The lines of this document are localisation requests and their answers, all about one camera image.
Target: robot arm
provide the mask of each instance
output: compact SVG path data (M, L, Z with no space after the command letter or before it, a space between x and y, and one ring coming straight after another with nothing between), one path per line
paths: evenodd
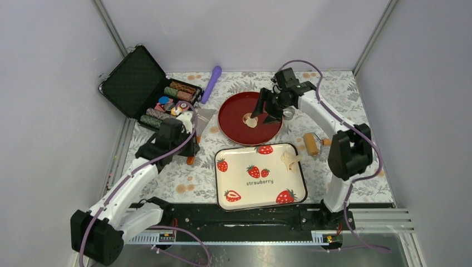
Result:
M120 255L126 241L152 225L168 223L165 210L166 203L145 203L141 208L126 215L134 196L138 195L152 179L172 161L173 155L169 151L180 147L184 140L191 135L191 116L180 115L177 118L164 120L159 132L153 134L142 145L136 159L113 188L87 212L77 210L71 217L72 249L80 251L82 239L90 222L96 221L90 228L86 239L84 255L99 263L108 266ZM186 143L175 153L180 156L194 156L199 151L196 137ZM160 160L142 167L150 160Z
M316 97L318 88L310 82L300 83L291 68L278 71L274 81L280 92L261 89L252 117L265 111L269 116L264 123L279 122L283 117L283 109L294 106L312 118L332 140L328 164L333 176L328 193L322 201L323 208L316 219L326 227L337 225L342 219L343 202L352 182L351 177L365 172L367 166L372 164L372 148L329 113ZM344 122L354 125L326 101L323 103ZM371 138L370 128L366 124L354 127Z

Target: red round plate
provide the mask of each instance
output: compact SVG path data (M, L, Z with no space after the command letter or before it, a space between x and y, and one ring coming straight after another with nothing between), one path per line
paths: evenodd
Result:
M267 113L257 117L255 128L244 123L244 115L254 111L258 98L258 92L242 92L222 104L218 113L218 125L227 138L241 145L256 146L268 142L280 131L282 122L262 124L268 116Z

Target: strawberry tray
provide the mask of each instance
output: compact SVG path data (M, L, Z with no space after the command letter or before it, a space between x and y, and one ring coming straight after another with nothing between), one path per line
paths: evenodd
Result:
M215 155L218 205L225 211L303 202L307 188L288 143L224 149Z

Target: floral tablecloth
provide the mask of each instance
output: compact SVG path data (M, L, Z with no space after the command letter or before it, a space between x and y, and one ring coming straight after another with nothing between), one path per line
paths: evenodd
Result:
M205 88L211 73L183 72L168 75ZM273 72L223 72L209 101L205 105L200 105L201 108L215 109L216 113L201 135L200 151L195 157L194 164L189 166L186 164L186 158L175 156L159 176L144 187L136 196L135 201L157 196L169 202L216 202L215 153L221 149L241 147L228 140L220 131L217 112L223 102L235 93L259 91L262 87L271 88L273 75ZM316 84L319 78L316 72L297 72L296 75L301 81L310 80L313 84ZM367 123L366 113L352 72L327 71L323 75L320 92L325 99L354 123ZM289 142L297 147L300 155L303 155L301 164L308 189L308 198L305 202L320 202L327 191L332 175L327 163L329 147L324 147L317 156L308 156L302 138L307 132L315 132L320 138L326 137L311 118L297 110L292 120L284 121L279 134L270 140L269 144ZM130 166L139 146L152 134L150 130L135 125L124 170ZM378 159L375 155L374 163L364 175L373 174L377 167ZM358 182L350 200L351 202L392 202L385 173L382 171L374 179Z

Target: white wall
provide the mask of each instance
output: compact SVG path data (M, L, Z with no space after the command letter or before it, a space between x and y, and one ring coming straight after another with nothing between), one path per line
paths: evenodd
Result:
M0 25L0 266L66 266L124 119L97 92L121 56L90 1L2 1Z
M357 81L428 266L470 266L472 1L401 1Z
M126 46L143 43L170 72L276 70L295 58L352 70L389 0L103 2Z

